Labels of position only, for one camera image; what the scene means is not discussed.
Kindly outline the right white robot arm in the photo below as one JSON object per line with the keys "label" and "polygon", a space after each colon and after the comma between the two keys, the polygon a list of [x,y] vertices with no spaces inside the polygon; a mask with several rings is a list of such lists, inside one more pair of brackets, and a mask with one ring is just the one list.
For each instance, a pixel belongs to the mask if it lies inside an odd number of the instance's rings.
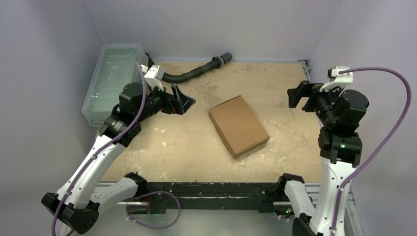
{"label": "right white robot arm", "polygon": [[369,101],[359,91],[309,81],[288,89],[287,94],[290,108],[307,98],[302,110],[314,112],[322,123],[318,137],[322,180],[316,204],[308,196],[302,177],[284,173],[277,182],[277,196],[291,204],[292,235],[342,236],[348,178],[358,168],[362,153],[357,128]]}

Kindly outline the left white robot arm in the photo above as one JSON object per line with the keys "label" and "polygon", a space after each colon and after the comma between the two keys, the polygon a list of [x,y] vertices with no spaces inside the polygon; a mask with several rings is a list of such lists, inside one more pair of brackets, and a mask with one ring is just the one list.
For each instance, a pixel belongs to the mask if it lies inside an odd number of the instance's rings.
{"label": "left white robot arm", "polygon": [[136,173],[126,174],[104,191],[96,187],[111,164],[141,132],[141,122],[163,112],[183,115],[195,99],[183,94],[176,84],[172,92],[165,88],[147,87],[141,83],[127,84],[119,95],[119,102],[99,130],[90,152],[73,176],[56,193],[46,193],[42,204],[71,233],[88,232],[112,206],[126,199],[141,201],[149,195],[147,181]]}

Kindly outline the brown cardboard box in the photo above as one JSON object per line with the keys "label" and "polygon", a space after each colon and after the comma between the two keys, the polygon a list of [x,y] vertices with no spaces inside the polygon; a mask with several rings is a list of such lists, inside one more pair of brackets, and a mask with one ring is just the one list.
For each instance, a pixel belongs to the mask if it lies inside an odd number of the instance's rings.
{"label": "brown cardboard box", "polygon": [[233,158],[259,148],[270,139],[270,135],[241,95],[211,107],[208,116]]}

